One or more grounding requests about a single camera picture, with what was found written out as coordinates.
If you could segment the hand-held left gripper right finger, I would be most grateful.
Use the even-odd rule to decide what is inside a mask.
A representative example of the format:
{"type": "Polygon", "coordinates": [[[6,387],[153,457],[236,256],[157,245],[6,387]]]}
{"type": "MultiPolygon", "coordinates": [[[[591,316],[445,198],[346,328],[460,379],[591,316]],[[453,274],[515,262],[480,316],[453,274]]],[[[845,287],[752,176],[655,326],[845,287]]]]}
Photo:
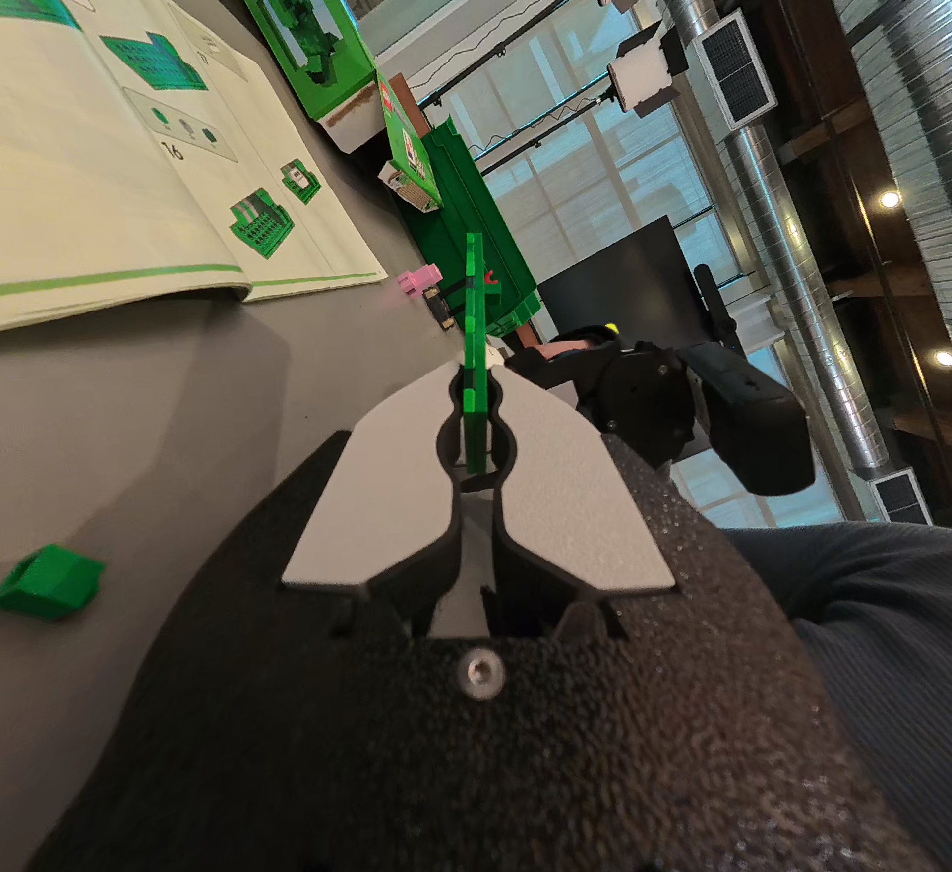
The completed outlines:
{"type": "Polygon", "coordinates": [[[584,595],[672,590],[672,571],[599,431],[504,366],[491,378],[494,441],[505,450],[494,511],[502,544],[584,595]]]}

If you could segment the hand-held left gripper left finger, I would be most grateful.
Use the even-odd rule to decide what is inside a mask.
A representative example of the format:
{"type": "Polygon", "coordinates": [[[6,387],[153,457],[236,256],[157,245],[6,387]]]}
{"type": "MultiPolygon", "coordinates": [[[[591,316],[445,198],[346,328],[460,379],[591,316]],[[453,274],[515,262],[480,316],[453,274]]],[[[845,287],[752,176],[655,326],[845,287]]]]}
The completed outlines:
{"type": "Polygon", "coordinates": [[[357,423],[284,570],[285,587],[382,596],[413,562],[458,555],[461,371],[444,363],[357,423]]]}

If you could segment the long green brick plate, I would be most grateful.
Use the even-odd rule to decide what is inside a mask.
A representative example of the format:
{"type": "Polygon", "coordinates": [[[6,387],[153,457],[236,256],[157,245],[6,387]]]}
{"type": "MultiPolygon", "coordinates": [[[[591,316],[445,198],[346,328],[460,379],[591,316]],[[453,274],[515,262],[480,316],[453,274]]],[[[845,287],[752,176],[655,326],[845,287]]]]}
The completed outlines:
{"type": "Polygon", "coordinates": [[[501,285],[486,270],[481,233],[467,234],[465,278],[465,348],[463,363],[463,430],[466,464],[470,476],[486,473],[487,417],[486,312],[488,297],[501,293],[501,285]]]}

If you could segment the grey desk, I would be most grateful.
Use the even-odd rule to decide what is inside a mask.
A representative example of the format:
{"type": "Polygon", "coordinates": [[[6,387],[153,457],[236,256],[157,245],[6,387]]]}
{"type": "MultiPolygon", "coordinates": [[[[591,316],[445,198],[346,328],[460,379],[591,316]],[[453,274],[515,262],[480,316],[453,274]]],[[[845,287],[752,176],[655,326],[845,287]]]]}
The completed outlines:
{"type": "Polygon", "coordinates": [[[2,574],[106,563],[62,623],[2,612],[2,870],[86,783],[152,641],[234,527],[330,435],[457,356],[394,280],[157,298],[2,333],[2,574]]]}

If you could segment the person's right hand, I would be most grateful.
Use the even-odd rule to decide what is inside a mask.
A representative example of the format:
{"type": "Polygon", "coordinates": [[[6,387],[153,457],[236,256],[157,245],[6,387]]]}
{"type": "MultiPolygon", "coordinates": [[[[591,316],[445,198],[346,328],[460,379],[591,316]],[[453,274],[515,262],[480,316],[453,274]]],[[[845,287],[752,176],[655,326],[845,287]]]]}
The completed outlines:
{"type": "Polygon", "coordinates": [[[571,331],[552,342],[524,347],[504,359],[506,369],[591,416],[603,369],[621,351],[613,324],[571,331]]]}

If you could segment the black monitor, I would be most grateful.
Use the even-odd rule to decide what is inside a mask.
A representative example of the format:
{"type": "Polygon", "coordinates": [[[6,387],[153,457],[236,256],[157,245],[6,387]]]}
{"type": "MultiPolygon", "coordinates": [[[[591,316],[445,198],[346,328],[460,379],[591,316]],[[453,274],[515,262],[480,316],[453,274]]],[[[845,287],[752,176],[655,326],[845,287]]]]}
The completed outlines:
{"type": "Polygon", "coordinates": [[[627,344],[682,349],[714,342],[713,322],[667,216],[539,285],[561,334],[614,324],[627,344]]]}

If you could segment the black brick stand model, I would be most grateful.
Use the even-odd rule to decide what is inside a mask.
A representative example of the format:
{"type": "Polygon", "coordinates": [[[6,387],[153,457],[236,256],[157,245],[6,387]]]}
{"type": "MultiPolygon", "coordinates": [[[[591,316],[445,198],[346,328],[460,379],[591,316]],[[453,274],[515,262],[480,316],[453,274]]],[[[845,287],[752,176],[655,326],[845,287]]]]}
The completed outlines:
{"type": "MultiPolygon", "coordinates": [[[[422,290],[422,299],[444,332],[449,332],[458,324],[458,318],[465,317],[467,298],[473,280],[463,278],[450,283],[444,290],[439,283],[431,283],[422,290]]],[[[486,302],[496,299],[502,293],[503,285],[494,279],[492,270],[486,271],[482,280],[483,296],[486,302]]]]}

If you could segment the green storage bin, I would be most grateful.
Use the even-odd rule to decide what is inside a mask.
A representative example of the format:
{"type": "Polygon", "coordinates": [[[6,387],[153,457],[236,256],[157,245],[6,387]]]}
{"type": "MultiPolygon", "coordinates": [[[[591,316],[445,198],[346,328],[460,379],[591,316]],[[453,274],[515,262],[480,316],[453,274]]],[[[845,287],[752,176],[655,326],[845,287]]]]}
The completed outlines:
{"type": "Polygon", "coordinates": [[[440,269],[438,286],[454,317],[462,318],[466,302],[467,235],[482,235],[484,274],[499,288],[486,297],[486,330],[506,337],[541,308],[538,284],[452,118],[425,135],[422,144],[443,206],[423,213],[397,199],[398,210],[424,262],[440,269]]]}

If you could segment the white grille box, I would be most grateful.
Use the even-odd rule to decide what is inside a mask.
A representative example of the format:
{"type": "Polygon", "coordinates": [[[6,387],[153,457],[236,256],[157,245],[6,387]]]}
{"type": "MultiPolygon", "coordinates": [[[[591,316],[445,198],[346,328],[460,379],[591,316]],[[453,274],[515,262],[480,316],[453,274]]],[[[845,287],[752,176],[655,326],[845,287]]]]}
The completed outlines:
{"type": "Polygon", "coordinates": [[[934,524],[912,467],[874,478],[868,485],[885,521],[929,526],[934,524]]]}
{"type": "Polygon", "coordinates": [[[688,80],[715,142],[759,121],[778,105],[744,17],[736,10],[686,46],[688,80]]]}

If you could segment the black light stand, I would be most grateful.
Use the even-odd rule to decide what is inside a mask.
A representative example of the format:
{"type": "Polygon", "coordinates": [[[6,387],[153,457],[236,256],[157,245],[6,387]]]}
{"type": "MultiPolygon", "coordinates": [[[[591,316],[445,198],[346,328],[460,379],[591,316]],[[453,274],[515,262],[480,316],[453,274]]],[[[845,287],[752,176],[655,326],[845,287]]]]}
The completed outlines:
{"type": "Polygon", "coordinates": [[[471,75],[479,71],[484,65],[492,61],[494,58],[505,56],[506,50],[510,45],[516,43],[517,40],[522,38],[527,33],[532,32],[539,24],[563,8],[570,1],[572,0],[553,0],[545,7],[540,8],[535,16],[530,19],[526,19],[525,14],[538,6],[541,2],[541,0],[535,0],[531,2],[530,5],[526,7],[526,9],[522,10],[519,15],[511,13],[503,17],[497,23],[497,25],[494,25],[490,29],[489,33],[487,33],[486,36],[488,38],[491,38],[507,21],[522,19],[522,22],[515,31],[511,32],[506,37],[502,37],[499,42],[488,48],[479,58],[469,63],[461,72],[435,87],[424,98],[419,100],[417,102],[419,107],[421,109],[426,109],[429,106],[440,106],[444,97],[458,84],[468,79],[471,75]]]}
{"type": "Polygon", "coordinates": [[[482,176],[513,162],[518,157],[541,147],[558,131],[605,103],[617,102],[617,93],[604,73],[578,93],[553,105],[539,116],[518,126],[505,136],[494,136],[486,146],[472,153],[482,176]]]}

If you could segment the person's dark ribbed sweater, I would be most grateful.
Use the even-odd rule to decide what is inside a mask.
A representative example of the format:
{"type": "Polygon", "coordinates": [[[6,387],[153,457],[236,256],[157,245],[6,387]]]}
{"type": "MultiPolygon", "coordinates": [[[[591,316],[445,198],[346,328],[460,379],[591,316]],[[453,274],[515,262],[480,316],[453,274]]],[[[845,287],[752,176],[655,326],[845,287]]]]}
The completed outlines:
{"type": "Polygon", "coordinates": [[[950,870],[950,529],[845,521],[723,532],[796,628],[900,823],[950,870]]]}

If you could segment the bright green brick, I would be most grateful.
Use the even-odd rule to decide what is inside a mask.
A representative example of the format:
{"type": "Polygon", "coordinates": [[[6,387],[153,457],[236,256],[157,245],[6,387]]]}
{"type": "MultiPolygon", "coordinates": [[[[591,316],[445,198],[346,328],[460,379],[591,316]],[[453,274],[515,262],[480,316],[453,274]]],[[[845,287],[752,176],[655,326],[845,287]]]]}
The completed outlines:
{"type": "Polygon", "coordinates": [[[55,621],[85,609],[98,595],[106,565],[61,545],[19,561],[1,582],[1,609],[55,621]]]}

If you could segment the brick instruction booklet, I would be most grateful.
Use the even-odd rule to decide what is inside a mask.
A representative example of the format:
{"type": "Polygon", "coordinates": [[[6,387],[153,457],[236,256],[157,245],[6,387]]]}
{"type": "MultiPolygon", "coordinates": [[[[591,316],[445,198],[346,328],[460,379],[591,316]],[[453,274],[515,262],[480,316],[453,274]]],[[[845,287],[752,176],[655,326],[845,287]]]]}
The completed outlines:
{"type": "Polygon", "coordinates": [[[1,0],[2,330],[385,280],[266,74],[173,0],[1,0]]]}

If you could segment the green toy box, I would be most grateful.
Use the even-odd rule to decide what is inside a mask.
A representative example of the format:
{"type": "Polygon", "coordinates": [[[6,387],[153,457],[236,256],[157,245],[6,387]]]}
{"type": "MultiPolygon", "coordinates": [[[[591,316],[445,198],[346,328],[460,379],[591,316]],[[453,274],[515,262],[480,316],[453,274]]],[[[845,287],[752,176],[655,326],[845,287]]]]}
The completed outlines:
{"type": "Polygon", "coordinates": [[[428,152],[345,0],[244,0],[303,109],[345,154],[375,145],[372,175],[422,213],[443,207],[428,152]]]}

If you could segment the wide silver ventilation duct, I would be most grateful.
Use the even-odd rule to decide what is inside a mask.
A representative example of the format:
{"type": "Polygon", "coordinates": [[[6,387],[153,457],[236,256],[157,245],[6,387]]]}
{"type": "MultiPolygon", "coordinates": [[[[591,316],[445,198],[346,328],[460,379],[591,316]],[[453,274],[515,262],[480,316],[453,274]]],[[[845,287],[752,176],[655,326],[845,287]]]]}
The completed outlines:
{"type": "Polygon", "coordinates": [[[887,37],[929,154],[950,188],[950,0],[880,0],[887,37]]]}

